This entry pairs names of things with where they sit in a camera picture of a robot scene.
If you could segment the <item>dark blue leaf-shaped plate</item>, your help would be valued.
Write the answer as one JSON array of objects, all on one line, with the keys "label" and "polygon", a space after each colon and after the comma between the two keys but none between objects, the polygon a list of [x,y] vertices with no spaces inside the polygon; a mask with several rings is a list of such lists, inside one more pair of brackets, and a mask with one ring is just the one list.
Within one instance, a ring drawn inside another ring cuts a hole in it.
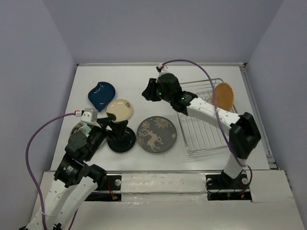
[{"label": "dark blue leaf-shaped plate", "polygon": [[95,109],[101,112],[115,97],[116,90],[108,82],[101,81],[88,93],[88,99]]}]

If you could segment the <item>round woven wicker plate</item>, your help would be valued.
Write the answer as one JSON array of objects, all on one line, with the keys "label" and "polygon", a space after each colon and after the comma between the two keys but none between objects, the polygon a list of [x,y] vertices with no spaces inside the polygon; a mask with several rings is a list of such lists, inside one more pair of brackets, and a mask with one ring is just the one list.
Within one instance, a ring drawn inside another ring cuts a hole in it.
[{"label": "round woven wicker plate", "polygon": [[234,91],[232,87],[222,82],[215,87],[215,95],[217,96],[217,107],[226,111],[230,111],[234,105]]}]

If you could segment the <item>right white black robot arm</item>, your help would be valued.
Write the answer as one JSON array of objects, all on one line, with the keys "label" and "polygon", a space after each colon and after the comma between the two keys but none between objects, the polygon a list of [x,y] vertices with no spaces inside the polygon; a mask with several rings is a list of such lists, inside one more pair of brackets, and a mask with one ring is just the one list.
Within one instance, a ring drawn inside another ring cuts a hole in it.
[{"label": "right white black robot arm", "polygon": [[174,74],[162,74],[150,78],[142,96],[152,102],[164,100],[179,113],[200,119],[220,129],[231,152],[220,181],[231,188],[238,183],[238,177],[246,167],[246,160],[261,139],[260,131],[252,114],[231,113],[209,104],[198,95],[183,91]]}]

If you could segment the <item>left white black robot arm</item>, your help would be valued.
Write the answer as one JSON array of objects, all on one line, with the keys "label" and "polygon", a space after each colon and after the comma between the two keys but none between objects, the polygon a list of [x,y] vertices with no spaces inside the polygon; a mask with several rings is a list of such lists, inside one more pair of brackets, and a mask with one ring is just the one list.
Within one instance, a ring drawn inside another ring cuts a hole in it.
[{"label": "left white black robot arm", "polygon": [[106,185],[107,172],[98,165],[88,165],[105,140],[121,140],[128,121],[118,123],[110,118],[99,118],[98,125],[90,131],[72,133],[65,147],[65,154],[54,174],[46,197],[40,197],[41,208],[23,227],[25,230],[64,230],[85,199],[95,190]]}]

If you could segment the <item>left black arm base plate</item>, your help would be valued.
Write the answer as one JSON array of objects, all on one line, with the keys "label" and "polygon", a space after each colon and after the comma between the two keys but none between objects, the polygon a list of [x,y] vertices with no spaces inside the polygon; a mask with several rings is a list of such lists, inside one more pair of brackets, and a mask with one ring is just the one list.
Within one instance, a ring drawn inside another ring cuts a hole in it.
[{"label": "left black arm base plate", "polygon": [[121,184],[121,174],[108,174],[106,182],[91,192],[85,201],[120,202],[122,197]]}]

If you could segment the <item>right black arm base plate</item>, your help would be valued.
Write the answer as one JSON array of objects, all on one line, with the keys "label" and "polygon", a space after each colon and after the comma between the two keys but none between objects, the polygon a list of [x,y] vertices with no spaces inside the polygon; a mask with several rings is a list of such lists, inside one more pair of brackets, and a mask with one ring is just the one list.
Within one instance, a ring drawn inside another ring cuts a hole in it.
[{"label": "right black arm base plate", "polygon": [[249,180],[242,173],[235,180],[222,181],[221,174],[207,174],[205,188],[208,201],[252,200]]}]

